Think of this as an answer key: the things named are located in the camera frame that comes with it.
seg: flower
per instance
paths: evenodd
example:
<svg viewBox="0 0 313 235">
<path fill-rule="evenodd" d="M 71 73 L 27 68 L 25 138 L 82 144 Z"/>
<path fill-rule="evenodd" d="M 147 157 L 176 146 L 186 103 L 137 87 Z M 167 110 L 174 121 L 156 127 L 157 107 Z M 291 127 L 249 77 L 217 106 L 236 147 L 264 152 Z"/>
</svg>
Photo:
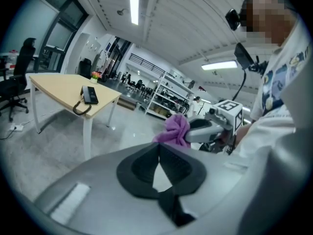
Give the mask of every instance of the flower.
<svg viewBox="0 0 313 235">
<path fill-rule="evenodd" d="M 93 79 L 98 79 L 101 77 L 101 74 L 99 72 L 94 71 L 93 73 L 91 73 L 91 77 Z"/>
</svg>

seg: floor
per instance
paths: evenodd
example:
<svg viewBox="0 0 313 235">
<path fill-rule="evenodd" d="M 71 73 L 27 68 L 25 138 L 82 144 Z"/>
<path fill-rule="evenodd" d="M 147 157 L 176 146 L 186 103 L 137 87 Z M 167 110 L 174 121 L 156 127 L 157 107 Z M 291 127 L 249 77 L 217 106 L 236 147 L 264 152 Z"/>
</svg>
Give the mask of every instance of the floor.
<svg viewBox="0 0 313 235">
<path fill-rule="evenodd" d="M 34 201 L 47 186 L 84 161 L 83 120 L 61 109 L 43 93 L 36 92 L 39 121 L 44 126 L 43 131 L 37 134 L 30 95 L 25 96 L 29 113 L 16 107 L 13 114 L 13 122 L 22 123 L 24 129 L 0 141 L 1 164 L 12 187 Z M 163 130 L 163 120 L 118 105 L 108 128 L 106 122 L 112 105 L 93 120 L 93 157 L 151 142 Z M 7 137 L 10 126 L 6 109 L 0 117 L 0 138 Z"/>
<path fill-rule="evenodd" d="M 108 79 L 106 82 L 99 81 L 100 84 L 109 87 L 115 91 L 121 92 L 123 96 L 126 96 L 128 100 L 132 100 L 133 102 L 140 102 L 144 103 L 145 98 L 141 96 L 141 91 L 134 91 L 127 89 L 126 87 L 129 86 L 127 83 L 122 83 L 113 79 Z"/>
</svg>

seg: shelf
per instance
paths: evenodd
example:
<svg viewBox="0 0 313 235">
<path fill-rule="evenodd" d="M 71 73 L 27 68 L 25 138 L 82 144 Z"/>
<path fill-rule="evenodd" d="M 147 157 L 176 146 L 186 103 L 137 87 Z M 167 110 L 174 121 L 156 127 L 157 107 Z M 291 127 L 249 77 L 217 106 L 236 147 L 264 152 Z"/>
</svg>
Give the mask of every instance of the shelf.
<svg viewBox="0 0 313 235">
<path fill-rule="evenodd" d="M 166 100 L 169 100 L 170 102 L 172 102 L 172 103 L 174 103 L 174 104 L 177 104 L 177 103 L 175 103 L 173 100 L 168 99 L 167 97 L 161 95 L 160 93 L 156 93 L 156 95 L 158 95 L 158 96 L 160 96 L 160 97 L 163 97 L 163 98 L 165 98 Z"/>
<path fill-rule="evenodd" d="M 168 87 L 168 86 L 166 86 L 166 85 L 161 84 L 161 86 L 163 86 L 164 88 L 168 89 L 169 91 L 175 93 L 176 95 L 182 97 L 183 99 L 190 100 L 190 99 L 188 99 L 188 98 L 182 96 L 181 94 L 179 94 L 178 92 L 174 91 L 172 88 L 170 88 L 170 87 Z"/>
<path fill-rule="evenodd" d="M 152 103 L 153 104 L 157 104 L 158 106 L 161 106 L 162 108 L 164 108 L 164 109 L 166 109 L 166 110 L 171 110 L 170 108 L 167 108 L 167 107 L 165 107 L 164 105 L 161 105 L 160 103 L 158 103 L 158 102 L 155 102 L 154 100 L 152 101 Z"/>
<path fill-rule="evenodd" d="M 176 79 L 172 78 L 171 76 L 165 75 L 165 79 L 167 79 L 170 82 L 172 82 L 173 84 L 176 84 L 177 86 L 181 87 L 183 90 L 187 91 L 188 93 L 194 94 L 191 89 L 184 86 L 183 83 L 179 83 Z"/>
<path fill-rule="evenodd" d="M 161 115 L 161 114 L 159 114 L 159 113 L 156 113 L 156 112 L 154 112 L 153 110 L 147 110 L 147 113 L 149 113 L 149 114 L 151 114 L 151 115 L 155 115 L 155 116 L 157 116 L 157 117 L 159 117 L 159 118 L 162 118 L 162 119 L 167 119 L 167 117 L 166 116 L 163 116 L 163 115 Z"/>
</svg>

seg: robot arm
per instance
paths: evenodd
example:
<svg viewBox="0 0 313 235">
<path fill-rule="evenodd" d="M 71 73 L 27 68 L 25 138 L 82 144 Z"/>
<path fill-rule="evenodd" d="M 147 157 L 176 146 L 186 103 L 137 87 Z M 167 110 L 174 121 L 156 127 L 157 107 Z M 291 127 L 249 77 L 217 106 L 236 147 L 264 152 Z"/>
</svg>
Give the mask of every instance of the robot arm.
<svg viewBox="0 0 313 235">
<path fill-rule="evenodd" d="M 209 150 L 220 151 L 220 142 L 217 142 L 223 131 L 228 132 L 227 140 L 236 135 L 243 122 L 242 104 L 225 100 L 212 106 L 205 117 L 189 118 L 190 131 L 185 135 L 187 142 L 208 144 Z"/>
</svg>

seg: white shirt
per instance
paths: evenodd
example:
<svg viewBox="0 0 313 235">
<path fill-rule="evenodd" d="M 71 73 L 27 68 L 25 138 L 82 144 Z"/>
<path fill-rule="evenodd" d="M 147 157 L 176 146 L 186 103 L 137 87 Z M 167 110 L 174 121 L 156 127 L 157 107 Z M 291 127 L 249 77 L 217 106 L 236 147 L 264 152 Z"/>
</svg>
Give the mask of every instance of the white shirt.
<svg viewBox="0 0 313 235">
<path fill-rule="evenodd" d="M 193 117 L 195 111 L 197 111 L 197 101 L 192 101 L 187 111 L 187 117 Z"/>
<path fill-rule="evenodd" d="M 269 59 L 250 115 L 256 122 L 234 150 L 235 154 L 252 157 L 258 148 L 273 147 L 279 137 L 294 131 L 280 92 L 301 71 L 311 54 L 311 37 L 299 18 L 288 38 Z"/>
</svg>

